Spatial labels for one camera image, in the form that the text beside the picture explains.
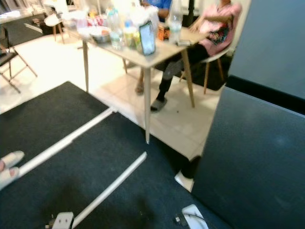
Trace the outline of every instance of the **white chair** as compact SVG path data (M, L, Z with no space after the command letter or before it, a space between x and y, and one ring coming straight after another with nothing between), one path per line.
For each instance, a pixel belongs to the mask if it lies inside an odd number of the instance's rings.
M65 41L63 39L63 33L61 30L61 22L62 22L62 20L58 19L55 13L48 16L44 20L44 23L46 23L47 26L53 27L53 34L54 34L55 41L56 41L56 26L58 26L59 32L61 34L62 43L65 43Z
M203 87L203 93L204 94L206 93L206 87L207 87L207 84L208 84L209 69L210 69L210 63L211 62L217 60L219 73L220 73L221 79L224 81L224 72L223 72L223 67L221 65L220 57L227 54L227 52L230 50L230 48L231 48L231 46L229 45L226 49L224 49L220 53L201 61L201 63L206 63L205 77L204 77L204 87ZM184 78L184 73L181 75L179 81L181 81L181 79L183 79L183 78Z

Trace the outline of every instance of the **clutter on table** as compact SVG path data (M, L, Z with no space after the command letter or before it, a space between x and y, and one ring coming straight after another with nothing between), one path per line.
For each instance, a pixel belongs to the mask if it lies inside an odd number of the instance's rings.
M158 38L161 41L170 40L175 43L180 39L182 27L181 1L172 3L168 25L159 24L158 8L154 6L142 7L133 5L130 9L118 11L112 4L105 14L97 14L97 10L91 7L89 12L74 11L63 15L63 23L71 30L77 30L84 37L92 37L97 43L111 42L113 48L142 50L142 40L139 28L151 22L154 42Z

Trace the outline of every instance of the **smartphone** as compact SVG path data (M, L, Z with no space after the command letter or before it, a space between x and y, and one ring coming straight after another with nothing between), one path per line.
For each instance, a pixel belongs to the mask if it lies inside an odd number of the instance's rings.
M148 21L146 24L140 26L139 32L143 54L145 56L153 54L156 51L156 45L152 22Z
M191 41L178 41L176 42L177 46L190 46L192 43Z

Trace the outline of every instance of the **water bottle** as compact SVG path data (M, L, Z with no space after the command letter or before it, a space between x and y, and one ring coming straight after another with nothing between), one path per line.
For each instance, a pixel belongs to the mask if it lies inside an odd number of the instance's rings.
M181 0L173 0L170 15L168 18L168 26L170 27L170 38L171 43L178 42L180 40L180 33L182 27L183 13Z
M107 22L111 29L110 39L113 48L122 49L123 32L120 27L120 17L117 9L110 8L107 10Z

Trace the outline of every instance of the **folding chair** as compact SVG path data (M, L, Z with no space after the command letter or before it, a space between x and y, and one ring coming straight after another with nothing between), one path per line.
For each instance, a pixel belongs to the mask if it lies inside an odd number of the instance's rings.
M2 45L2 48L6 49L6 53L0 55L0 67L2 67L5 64L9 64L9 68L4 70L6 72L7 70L10 71L10 77L7 78L4 75L4 72L0 72L0 75L18 92L21 93L21 91L11 82L19 73L21 73L24 69L27 67L33 72L33 74L37 77L37 74L33 71L33 69L25 62L25 60L17 53L17 51L14 49L13 46L10 45L9 41L9 33L4 27L0 27L0 44ZM11 74L11 60L15 57L19 56L20 59L25 63L25 67L19 70L15 75Z

